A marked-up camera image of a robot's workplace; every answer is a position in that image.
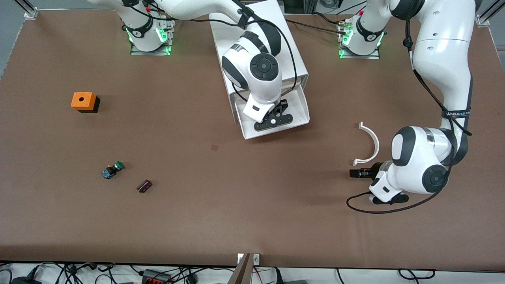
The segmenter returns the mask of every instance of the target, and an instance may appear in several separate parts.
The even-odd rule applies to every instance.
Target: orange cube
[[[72,97],[72,103],[70,104],[73,109],[83,113],[97,113],[99,105],[100,99],[90,91],[75,92]]]

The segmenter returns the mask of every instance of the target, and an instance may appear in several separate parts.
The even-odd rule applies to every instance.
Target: brown tabletop
[[[504,270],[505,76],[489,30],[470,48],[468,155],[435,199],[377,216],[345,205],[370,184],[348,176],[372,153],[357,123],[381,141],[374,162],[403,126],[440,125],[404,23],[388,24],[380,60],[339,59],[334,34],[290,28],[311,121],[244,140],[208,23],[180,23],[172,55],[150,57],[129,55],[111,11],[27,21],[0,81],[0,259],[233,265],[252,252],[263,266]],[[99,112],[70,108],[75,91],[98,95]],[[103,179],[117,160],[126,169]],[[144,179],[154,186],[142,195]]]

